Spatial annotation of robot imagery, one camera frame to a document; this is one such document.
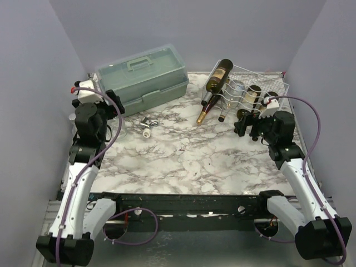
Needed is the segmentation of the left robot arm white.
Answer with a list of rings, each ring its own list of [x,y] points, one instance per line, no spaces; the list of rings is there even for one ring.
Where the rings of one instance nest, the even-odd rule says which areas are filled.
[[[125,109],[112,90],[104,93],[85,87],[72,92],[89,92],[98,100],[73,100],[77,132],[70,148],[68,181],[60,208],[48,234],[41,235],[36,248],[50,263],[57,266],[87,266],[91,261],[94,242],[106,221],[119,219],[123,206],[115,200],[101,199],[89,212],[86,206],[92,184],[97,177],[105,152],[117,140],[122,124],[107,138],[108,121],[120,121]]]

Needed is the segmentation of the clear bottle silver cap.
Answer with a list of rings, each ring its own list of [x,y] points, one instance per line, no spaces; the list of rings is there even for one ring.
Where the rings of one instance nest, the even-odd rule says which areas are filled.
[[[76,115],[74,113],[70,114],[68,117],[70,123],[72,124],[72,135],[74,136],[77,129],[76,129],[76,125],[75,125],[75,119],[76,119]]]

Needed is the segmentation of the green bottle silver neck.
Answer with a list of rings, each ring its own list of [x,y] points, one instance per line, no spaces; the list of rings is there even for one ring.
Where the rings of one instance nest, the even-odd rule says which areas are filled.
[[[268,102],[269,102],[269,99],[270,99],[271,97],[277,97],[277,96],[279,96],[279,95],[278,95],[276,92],[274,92],[274,91],[270,91],[270,92],[265,93],[264,98],[263,98],[263,100],[261,101],[262,105],[263,105],[263,106],[267,106],[267,104],[268,104]]]

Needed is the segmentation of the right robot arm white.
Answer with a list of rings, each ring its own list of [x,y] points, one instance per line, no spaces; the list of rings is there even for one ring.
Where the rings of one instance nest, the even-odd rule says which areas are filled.
[[[340,217],[323,196],[307,166],[301,148],[293,141],[294,115],[277,111],[270,117],[259,118],[247,110],[237,112],[234,131],[243,137],[251,127],[253,140],[268,143],[269,156],[289,181],[301,207],[297,210],[280,192],[260,193],[256,212],[263,218],[275,215],[294,235],[295,246],[305,260],[340,257],[344,263],[352,225]]]

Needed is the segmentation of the dark bottle tan label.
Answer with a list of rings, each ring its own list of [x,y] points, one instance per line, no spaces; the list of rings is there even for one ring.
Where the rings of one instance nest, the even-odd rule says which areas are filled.
[[[226,82],[226,79],[228,78],[228,75],[233,66],[233,62],[227,58],[221,60],[220,63],[216,66],[215,70],[212,72],[212,75],[205,85],[206,94],[201,101],[203,106],[209,102],[213,95],[216,95],[221,91],[222,86]]]

